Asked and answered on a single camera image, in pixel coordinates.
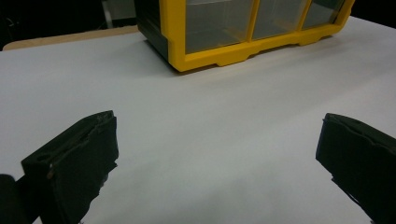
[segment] white table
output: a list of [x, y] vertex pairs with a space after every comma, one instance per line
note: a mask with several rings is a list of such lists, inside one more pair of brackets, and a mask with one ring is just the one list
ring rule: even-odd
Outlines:
[[396, 30], [350, 18], [305, 47], [186, 76], [141, 34], [0, 52], [0, 172], [112, 109], [119, 167], [83, 221], [369, 224], [315, 160], [327, 112], [396, 136]]

